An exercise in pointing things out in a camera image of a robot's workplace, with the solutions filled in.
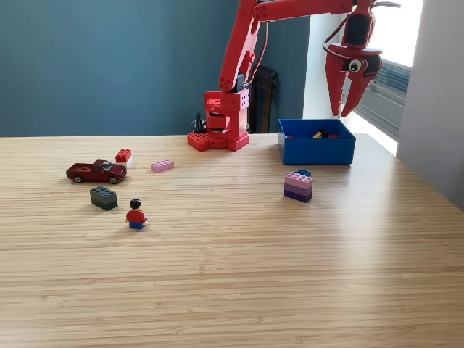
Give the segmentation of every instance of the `blue wall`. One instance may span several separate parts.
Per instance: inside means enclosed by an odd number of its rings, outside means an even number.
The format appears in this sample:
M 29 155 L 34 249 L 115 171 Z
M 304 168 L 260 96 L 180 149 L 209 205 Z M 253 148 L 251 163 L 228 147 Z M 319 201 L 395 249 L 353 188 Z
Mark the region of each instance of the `blue wall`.
M 278 105 L 270 118 L 271 133 L 277 132 L 278 118 L 303 117 L 309 34 L 309 17 L 269 23 L 268 46 L 262 65 L 274 69 L 280 82 Z
M 218 89 L 237 4 L 0 0 L 0 136 L 187 133 Z M 302 114 L 308 23 L 270 24 L 280 117 Z

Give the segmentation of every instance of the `red toy car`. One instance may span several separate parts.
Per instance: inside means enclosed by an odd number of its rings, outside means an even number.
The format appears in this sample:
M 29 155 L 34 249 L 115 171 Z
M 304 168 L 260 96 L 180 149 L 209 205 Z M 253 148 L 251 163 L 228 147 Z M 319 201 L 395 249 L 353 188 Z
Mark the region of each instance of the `red toy car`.
M 113 165 L 111 162 L 99 159 L 92 165 L 75 163 L 66 170 L 66 176 L 76 183 L 83 181 L 104 181 L 117 183 L 127 175 L 128 171 L 123 165 Z

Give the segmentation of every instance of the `minifigure red shirt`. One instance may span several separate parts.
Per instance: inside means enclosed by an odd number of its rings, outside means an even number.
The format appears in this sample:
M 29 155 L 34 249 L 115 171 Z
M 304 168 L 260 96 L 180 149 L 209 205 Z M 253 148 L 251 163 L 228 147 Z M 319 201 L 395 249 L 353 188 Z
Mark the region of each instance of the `minifigure red shirt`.
M 145 215 L 144 212 L 142 212 L 141 210 L 131 210 L 125 216 L 125 219 L 130 223 L 144 223 Z

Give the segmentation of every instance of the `robotic arm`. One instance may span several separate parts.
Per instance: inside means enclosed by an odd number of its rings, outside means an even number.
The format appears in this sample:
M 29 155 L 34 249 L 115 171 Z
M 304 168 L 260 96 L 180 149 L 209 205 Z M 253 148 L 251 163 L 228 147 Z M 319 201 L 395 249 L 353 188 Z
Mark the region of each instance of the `robotic arm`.
M 188 135 L 188 143 L 199 151 L 208 148 L 236 151 L 248 144 L 247 86 L 252 82 L 264 54 L 268 22 L 274 20 L 323 13 L 348 13 L 347 18 L 323 44 L 328 53 L 326 75 L 333 115 L 340 114 L 341 93 L 347 74 L 352 81 L 347 103 L 341 111 L 342 117 L 347 116 L 359 104 L 369 82 L 376 77 L 382 66 L 382 51 L 367 49 L 375 24 L 371 9 L 376 6 L 399 5 L 377 0 L 240 0 L 220 74 L 221 91 L 207 92 L 204 96 L 206 134 L 199 138 L 191 133 Z M 254 51 L 261 22 L 265 23 L 265 43 L 251 71 L 256 60 Z M 328 44 L 344 25 L 342 43 Z

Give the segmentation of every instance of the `white wall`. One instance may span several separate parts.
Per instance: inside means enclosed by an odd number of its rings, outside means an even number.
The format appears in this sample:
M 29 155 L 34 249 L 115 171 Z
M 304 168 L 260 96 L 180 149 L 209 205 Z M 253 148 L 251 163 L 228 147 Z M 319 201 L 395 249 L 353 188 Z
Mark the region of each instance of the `white wall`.
M 463 15 L 424 0 L 397 156 L 464 210 Z
M 311 16 L 303 118 L 333 117 L 325 72 L 327 53 L 323 50 L 322 43 L 342 20 L 341 14 Z M 331 42 L 340 42 L 339 36 L 335 36 Z

